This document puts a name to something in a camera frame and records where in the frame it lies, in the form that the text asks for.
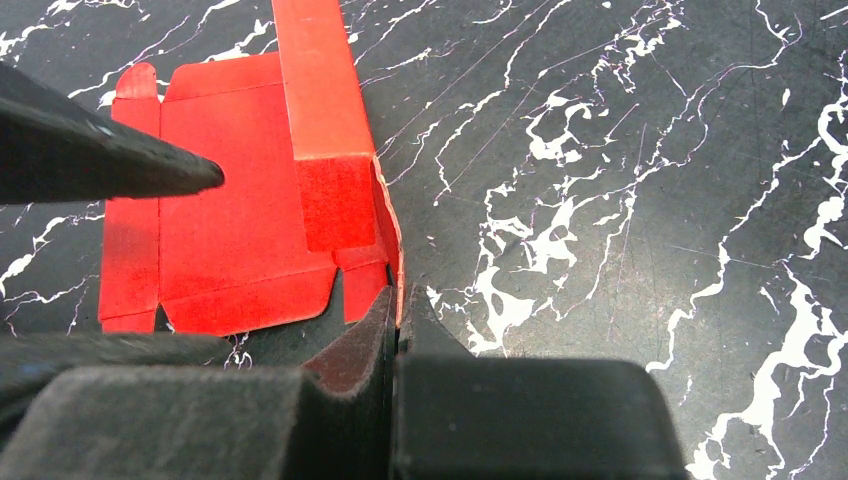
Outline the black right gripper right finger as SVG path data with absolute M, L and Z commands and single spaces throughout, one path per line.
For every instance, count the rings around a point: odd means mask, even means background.
M 614 359 L 471 354 L 426 290 L 404 307 L 395 364 L 396 479 L 683 479 L 663 394 Z

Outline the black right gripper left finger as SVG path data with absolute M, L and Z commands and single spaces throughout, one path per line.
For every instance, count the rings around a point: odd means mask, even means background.
M 5 479 L 384 479 L 392 288 L 299 366 L 81 366 L 1 422 Z

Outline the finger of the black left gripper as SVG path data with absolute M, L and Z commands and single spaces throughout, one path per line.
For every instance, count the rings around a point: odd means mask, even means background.
M 98 365 L 203 365 L 231 344 L 201 334 L 61 333 L 1 338 L 1 422 L 15 424 L 36 395 L 62 372 Z
M 184 196 L 223 183 L 215 162 L 101 117 L 2 64 L 2 203 Z

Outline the red paper box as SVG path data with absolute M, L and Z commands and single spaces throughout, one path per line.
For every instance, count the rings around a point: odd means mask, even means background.
M 98 319 L 227 336 L 314 318 L 336 279 L 346 322 L 404 282 L 401 232 L 340 4 L 277 1 L 274 53 L 179 67 L 165 93 L 140 63 L 113 118 L 217 162 L 203 193 L 105 205 Z

